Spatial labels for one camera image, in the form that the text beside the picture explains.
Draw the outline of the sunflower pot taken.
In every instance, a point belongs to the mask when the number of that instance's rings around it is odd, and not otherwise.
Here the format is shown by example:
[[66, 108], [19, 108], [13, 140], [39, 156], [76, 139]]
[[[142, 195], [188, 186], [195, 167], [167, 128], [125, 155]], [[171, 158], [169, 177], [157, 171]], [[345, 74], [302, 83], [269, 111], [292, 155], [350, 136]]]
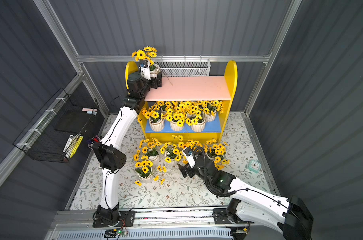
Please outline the sunflower pot taken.
[[209, 159], [213, 160], [214, 166], [218, 170], [222, 170], [225, 165], [229, 164], [229, 160], [226, 158], [227, 142], [217, 142], [215, 139], [208, 140], [204, 144], [205, 152]]
[[146, 160], [154, 162], [159, 158], [161, 145], [162, 143], [155, 138], [141, 140], [139, 149], [134, 155], [134, 161]]

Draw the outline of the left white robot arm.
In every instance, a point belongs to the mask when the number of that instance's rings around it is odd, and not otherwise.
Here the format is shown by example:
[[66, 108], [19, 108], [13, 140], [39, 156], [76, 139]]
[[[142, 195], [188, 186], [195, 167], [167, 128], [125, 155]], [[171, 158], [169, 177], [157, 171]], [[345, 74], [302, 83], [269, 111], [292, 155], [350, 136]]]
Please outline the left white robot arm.
[[151, 89], [162, 87], [162, 73], [146, 79], [139, 71], [130, 73], [126, 81], [128, 90], [112, 127], [92, 150], [103, 172], [102, 199], [93, 215], [93, 227], [115, 227], [121, 222], [117, 193], [119, 171], [127, 156], [121, 152], [121, 144], [131, 123], [139, 116], [145, 98]]

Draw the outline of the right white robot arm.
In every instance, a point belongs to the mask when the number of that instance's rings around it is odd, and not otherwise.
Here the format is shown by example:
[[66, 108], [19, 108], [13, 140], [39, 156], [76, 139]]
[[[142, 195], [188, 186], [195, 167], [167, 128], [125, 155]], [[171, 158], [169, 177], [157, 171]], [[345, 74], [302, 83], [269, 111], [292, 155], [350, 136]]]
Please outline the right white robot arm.
[[218, 170], [203, 156], [188, 156], [188, 163], [178, 165], [184, 178], [199, 177], [216, 197], [230, 198], [226, 217], [232, 223], [253, 222], [273, 229], [286, 240], [310, 240], [313, 216], [304, 201], [296, 196], [276, 196]]

